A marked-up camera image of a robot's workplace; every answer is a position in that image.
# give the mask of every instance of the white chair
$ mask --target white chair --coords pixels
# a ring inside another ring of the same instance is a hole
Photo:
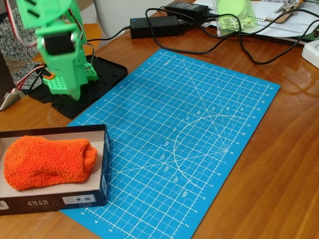
[[[172,0],[94,0],[101,27],[108,37],[130,25],[131,18],[145,17],[146,9],[159,8],[171,2]]]

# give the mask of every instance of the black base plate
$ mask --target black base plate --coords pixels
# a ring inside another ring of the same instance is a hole
[[[87,56],[87,61],[91,62],[92,56]],[[78,101],[69,95],[53,95],[45,84],[39,85],[29,94],[30,97],[42,103],[52,102],[52,107],[62,115],[73,119],[93,102],[104,96],[119,81],[127,76],[126,67],[107,61],[100,57],[93,59],[93,67],[98,74],[98,81],[89,81],[81,86],[81,97]]]

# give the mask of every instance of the clear plastic container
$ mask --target clear plastic container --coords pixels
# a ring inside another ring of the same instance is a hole
[[[250,0],[213,0],[215,14],[233,14],[240,20],[241,30],[253,28],[257,20]],[[239,30],[236,18],[230,15],[221,16],[216,20],[219,36],[228,35]]]

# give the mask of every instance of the wire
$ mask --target wire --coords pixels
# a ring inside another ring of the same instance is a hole
[[[112,37],[110,37],[110,38],[91,39],[91,40],[88,40],[87,42],[90,42],[90,41],[108,41],[108,40],[112,40],[113,38],[117,37],[122,31],[128,30],[128,29],[130,29],[130,28],[131,28],[131,26],[123,27],[118,33],[116,33],[114,36],[112,36]]]
[[[86,43],[86,44],[84,44],[84,45],[86,45],[86,46],[90,46],[90,47],[92,47],[92,49],[93,49],[93,52],[92,52],[92,59],[91,59],[91,66],[90,67],[86,67],[85,69],[89,69],[89,68],[91,68],[92,66],[93,66],[93,59],[94,59],[94,56],[95,56],[95,48],[94,48],[94,46],[93,45],[91,45],[90,43]]]
[[[235,34],[236,34],[236,33],[231,33],[231,34],[228,34],[228,35],[222,37],[222,39],[221,39],[219,42],[217,42],[212,48],[210,48],[209,50],[206,50],[206,51],[188,51],[188,50],[179,50],[179,49],[174,49],[174,48],[166,47],[166,46],[163,46],[162,44],[160,44],[160,43],[157,41],[156,37],[155,37],[153,25],[152,25],[152,23],[151,23],[151,21],[150,21],[150,18],[149,18],[149,16],[148,16],[148,12],[149,12],[150,10],[165,11],[165,12],[171,12],[171,13],[174,13],[174,14],[183,15],[183,16],[185,16],[185,17],[191,19],[192,21],[194,21],[207,35],[212,36],[212,37],[215,37],[215,38],[219,38],[219,37],[218,37],[218,36],[215,36],[215,35],[212,35],[212,34],[210,34],[209,32],[207,32],[207,31],[200,25],[200,23],[199,23],[198,21],[196,21],[195,19],[193,19],[193,18],[191,18],[191,17],[189,17],[189,16],[187,16],[187,15],[185,15],[185,14],[181,14],[181,13],[177,13],[177,12],[173,12],[173,11],[168,11],[168,10],[163,10],[163,9],[159,9],[159,8],[149,8],[149,9],[147,9],[147,10],[145,11],[145,16],[146,16],[146,19],[147,19],[148,22],[149,22],[149,25],[150,25],[150,28],[151,28],[151,32],[152,32],[152,37],[153,37],[155,43],[156,43],[158,46],[160,46],[160,47],[162,47],[162,48],[164,48],[164,49],[166,49],[166,50],[176,51],[176,52],[183,52],[183,53],[192,53],[192,54],[206,54],[206,53],[208,53],[208,52],[213,51],[213,50],[214,50],[216,47],[218,47],[224,40],[226,40],[226,39],[229,38],[229,37],[235,36]],[[224,16],[224,15],[231,15],[231,16],[235,17],[236,19],[238,19],[237,16],[232,15],[232,14],[223,14],[223,15],[221,15],[221,16]],[[240,22],[239,22],[239,33],[241,33]]]
[[[25,81],[27,80],[27,78],[36,70],[39,70],[41,68],[45,68],[46,64],[42,64],[38,67],[35,67],[32,71],[30,71],[26,76],[24,76],[21,80],[18,81],[18,83],[16,84],[16,88],[14,90],[20,91],[22,89],[22,86],[24,85]]]
[[[262,29],[258,30],[258,31],[255,31],[255,32],[251,32],[251,33],[244,33],[244,34],[237,34],[237,36],[239,36],[239,44],[240,44],[240,47],[242,48],[242,50],[248,55],[248,57],[250,58],[250,60],[252,62],[254,62],[255,64],[259,64],[259,65],[266,65],[266,64],[269,64],[275,60],[277,60],[279,57],[285,55],[287,52],[289,52],[291,49],[293,49],[296,45],[299,44],[299,42],[304,38],[304,36],[307,34],[308,30],[311,28],[311,26],[318,22],[318,20],[315,20],[313,21],[309,26],[308,28],[305,30],[305,32],[302,34],[302,36],[291,46],[289,47],[287,50],[285,50],[284,52],[280,53],[279,55],[277,55],[276,57],[272,58],[271,60],[268,60],[268,61],[265,61],[265,62],[259,62],[259,61],[256,61],[253,56],[248,52],[248,50],[244,47],[244,44],[243,44],[243,41],[242,41],[242,36],[249,36],[249,35],[254,35],[254,34],[257,34],[263,30],[265,30],[267,27],[269,27],[271,24],[273,24],[275,21],[277,21],[279,18],[281,18],[282,16],[288,14],[288,13],[291,13],[291,12],[294,12],[294,11],[301,11],[301,12],[305,12],[305,13],[308,13],[310,15],[313,15],[315,17],[318,17],[319,18],[319,15],[318,14],[315,14],[311,11],[308,11],[308,10],[304,10],[304,9],[293,9],[293,10],[290,10],[290,11],[287,11],[281,15],[279,15],[278,17],[276,17],[274,20],[272,20],[269,24],[267,24],[265,27],[263,27]]]
[[[11,27],[12,27],[13,33],[14,33],[16,39],[18,40],[18,42],[20,42],[23,46],[26,46],[26,47],[35,47],[37,45],[37,41],[25,42],[22,39],[22,37],[20,36],[20,33],[18,31],[18,28],[16,26],[16,23],[15,23],[13,14],[12,14],[12,8],[11,8],[9,0],[4,0],[4,3],[5,3],[5,6],[6,6],[6,10],[8,12],[8,18],[9,18],[9,21],[11,23]]]
[[[37,80],[39,79],[39,77],[40,77],[40,76],[42,77],[42,74],[43,74],[43,72],[44,72],[44,70],[45,70],[45,67],[43,67],[43,68],[41,69],[41,71],[39,72],[39,74],[36,76],[36,78],[35,78],[34,81],[32,82],[32,84],[31,84],[31,86],[30,86],[30,88],[29,88],[28,94],[31,93],[32,88],[33,88],[34,84],[37,82]]]
[[[148,12],[151,11],[151,10],[155,10],[155,11],[163,11],[163,12],[166,12],[166,13],[173,13],[173,14],[177,14],[177,15],[181,15],[181,16],[184,16],[188,19],[190,19],[191,21],[195,22],[196,25],[198,25],[198,27],[208,36],[211,36],[211,37],[214,37],[214,38],[225,38],[225,37],[229,37],[229,36],[233,36],[233,34],[228,34],[228,35],[225,35],[225,36],[216,36],[216,35],[213,35],[211,33],[209,33],[208,31],[206,31],[206,29],[204,27],[201,26],[201,24],[196,21],[194,18],[188,16],[188,15],[185,15],[183,13],[179,13],[179,12],[175,12],[175,11],[169,11],[169,10],[165,10],[165,9],[160,9],[160,8],[149,8],[145,11],[145,16],[150,24],[150,27],[151,27],[151,31],[153,31],[153,26],[151,25],[151,22],[150,22],[150,19],[149,19],[149,16],[148,16]],[[219,15],[217,14],[212,14],[212,19],[215,19],[217,18]]]
[[[75,16],[73,15],[73,12],[72,12],[72,9],[69,8],[69,13],[70,15],[73,17],[74,21],[76,22],[76,24],[78,25],[79,29],[81,30],[81,37],[80,39],[82,40],[83,39],[83,28],[82,28],[82,25],[80,24],[80,22],[75,18]]]
[[[206,19],[206,20],[201,21],[201,22],[199,23],[199,22],[197,22],[195,19],[193,19],[193,18],[191,18],[191,17],[189,17],[189,16],[187,16],[187,15],[185,15],[185,14],[178,13],[178,12],[163,10],[163,9],[159,9],[159,8],[149,8],[149,9],[146,10],[145,15],[146,15],[146,18],[147,18],[147,20],[148,20],[148,22],[149,22],[149,24],[150,24],[150,28],[151,28],[151,32],[152,32],[153,39],[154,39],[155,43],[156,43],[158,46],[160,46],[160,47],[162,47],[162,48],[164,48],[164,49],[167,49],[167,50],[172,50],[172,51],[177,51],[177,52],[184,52],[184,53],[193,53],[193,54],[205,54],[205,53],[208,53],[208,52],[214,50],[222,41],[218,42],[213,48],[211,48],[211,49],[209,49],[209,50],[207,50],[207,51],[203,51],[203,52],[178,50],[178,49],[173,49],[173,48],[165,47],[165,46],[161,45],[161,44],[157,41],[157,39],[156,39],[156,37],[155,37],[153,26],[152,26],[152,24],[151,24],[151,21],[150,21],[148,15],[147,15],[148,11],[150,11],[150,10],[170,12],[170,13],[174,13],[174,14],[178,14],[178,15],[182,15],[182,16],[184,16],[184,17],[187,17],[187,18],[191,19],[193,22],[195,22],[195,23],[199,26],[199,28],[200,28],[201,30],[203,30],[203,32],[205,32],[207,35],[212,36],[212,37],[215,37],[215,38],[217,38],[218,36],[215,36],[215,35],[212,35],[212,34],[208,33],[205,29],[203,29],[203,27],[201,26],[201,24],[203,24],[203,23],[205,23],[205,22],[208,22],[208,21],[212,21],[212,20],[214,20],[214,19],[216,19],[216,18],[218,18],[218,17],[221,17],[221,16],[226,16],[226,15],[232,16],[232,17],[234,17],[234,18],[237,20],[237,22],[238,22],[239,31],[238,31],[238,32],[234,32],[234,33],[229,34],[229,35],[222,36],[222,37],[225,39],[225,38],[232,37],[232,36],[238,36],[238,37],[239,37],[239,43],[240,43],[240,46],[241,46],[242,50],[248,55],[248,57],[250,58],[250,60],[251,60],[252,62],[254,62],[255,64],[260,64],[260,65],[264,65],[264,64],[271,63],[271,62],[275,61],[276,59],[278,59],[279,57],[281,57],[281,56],[283,56],[284,54],[286,54],[287,52],[289,52],[291,49],[293,49],[296,45],[299,44],[299,42],[303,39],[303,37],[304,37],[304,36],[306,35],[306,33],[308,32],[308,30],[311,28],[311,26],[312,26],[314,23],[316,23],[316,22],[319,21],[319,20],[315,20],[314,22],[312,22],[312,23],[308,26],[308,28],[306,29],[306,31],[303,33],[303,35],[298,39],[298,41],[295,42],[295,43],[294,43],[291,47],[289,47],[287,50],[285,50],[284,52],[282,52],[281,54],[277,55],[276,57],[274,57],[274,58],[271,59],[271,60],[268,60],[268,61],[265,61],[265,62],[258,62],[258,61],[256,61],[256,60],[252,57],[252,55],[251,55],[251,54],[246,50],[246,48],[244,47],[243,41],[242,41],[242,37],[243,37],[243,36],[249,36],[249,35],[257,34],[257,33],[261,32],[261,31],[265,30],[265,29],[266,29],[267,27],[269,27],[270,25],[272,25],[274,22],[276,22],[276,21],[277,21],[279,18],[281,18],[282,16],[284,16],[284,15],[286,15],[286,14],[289,14],[289,13],[291,13],[291,12],[301,11],[301,12],[305,12],[305,13],[311,14],[311,15],[313,15],[313,16],[315,16],[315,17],[318,17],[318,18],[319,18],[319,15],[318,15],[318,14],[315,14],[315,13],[313,13],[313,12],[311,12],[311,11],[304,10],[304,9],[293,9],[293,10],[287,11],[287,12],[285,12],[285,13],[279,15],[279,16],[276,17],[274,20],[272,20],[269,24],[267,24],[267,25],[266,25],[265,27],[263,27],[262,29],[259,29],[258,31],[251,32],[251,33],[241,33],[242,30],[241,30],[240,20],[239,20],[239,18],[238,18],[237,16],[235,16],[235,15],[233,15],[233,14],[221,14],[221,15],[212,14],[212,18]]]
[[[271,62],[277,60],[279,57],[285,55],[287,52],[289,52],[291,49],[293,49],[296,45],[298,45],[298,43],[303,39],[303,37],[306,35],[307,31],[310,29],[310,27],[311,27],[314,23],[316,23],[316,22],[318,22],[318,21],[319,21],[319,19],[316,20],[316,21],[313,21],[313,22],[308,26],[308,28],[307,28],[306,31],[303,33],[303,35],[298,39],[298,41],[296,41],[291,47],[289,47],[287,50],[285,50],[284,52],[280,53],[279,55],[277,55],[277,56],[274,57],[273,59],[268,60],[268,61],[265,61],[265,62],[256,61],[256,60],[252,57],[252,55],[246,50],[246,48],[245,48],[244,45],[243,45],[242,36],[239,37],[239,43],[240,43],[240,46],[241,46],[241,48],[243,49],[243,51],[248,55],[248,57],[250,58],[250,60],[251,60],[252,62],[254,62],[255,64],[259,64],[259,65],[266,65],[266,64],[269,64],[269,63],[271,63]]]

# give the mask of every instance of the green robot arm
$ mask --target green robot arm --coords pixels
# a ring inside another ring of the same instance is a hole
[[[17,0],[25,28],[35,31],[37,48],[53,79],[44,78],[52,94],[67,94],[78,100],[80,87],[97,74],[87,63],[83,22],[75,0]]]

